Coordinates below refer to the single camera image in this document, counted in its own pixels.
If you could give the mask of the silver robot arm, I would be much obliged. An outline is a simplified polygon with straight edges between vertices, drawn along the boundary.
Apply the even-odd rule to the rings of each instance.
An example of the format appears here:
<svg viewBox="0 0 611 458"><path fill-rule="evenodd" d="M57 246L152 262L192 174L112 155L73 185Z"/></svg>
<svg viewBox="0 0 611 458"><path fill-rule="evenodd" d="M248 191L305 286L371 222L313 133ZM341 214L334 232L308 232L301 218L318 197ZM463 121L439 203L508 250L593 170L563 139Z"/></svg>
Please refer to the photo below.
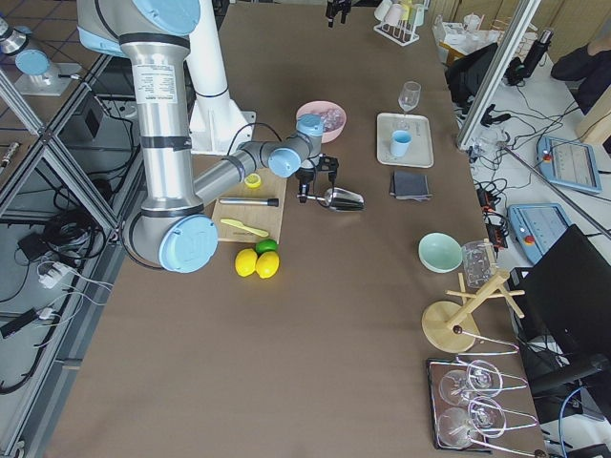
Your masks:
<svg viewBox="0 0 611 458"><path fill-rule="evenodd" d="M209 1L80 1L78 31L88 49L124 56L132 65L147 198L125 225L126 244L158 269L191 273L216 251L218 231L204 207L259 168L278 177L314 164L324 122L304 114L281 141L231 146L194 177L193 118L185 80L197 93L196 113L228 97L217 23Z"/></svg>

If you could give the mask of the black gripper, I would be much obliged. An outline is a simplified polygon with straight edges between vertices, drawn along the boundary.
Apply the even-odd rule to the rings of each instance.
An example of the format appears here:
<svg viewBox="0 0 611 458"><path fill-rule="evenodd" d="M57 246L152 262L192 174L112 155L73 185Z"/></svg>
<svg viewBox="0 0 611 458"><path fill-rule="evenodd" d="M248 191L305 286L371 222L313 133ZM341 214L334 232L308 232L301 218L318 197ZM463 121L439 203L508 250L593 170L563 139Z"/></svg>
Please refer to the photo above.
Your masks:
<svg viewBox="0 0 611 458"><path fill-rule="evenodd" d="M305 165L302 165L295 173L295 177L299 181L297 195L299 202L307 202L310 183L313 182L319 174L327 174L329 182L334 186L338 169L339 160L336 157L320 154L313 159L307 159Z"/></svg>
<svg viewBox="0 0 611 458"><path fill-rule="evenodd" d="M334 15L341 13L341 24L346 23L348 13L351 9L350 0L327 0L327 26L332 28L334 24Z"/></svg>

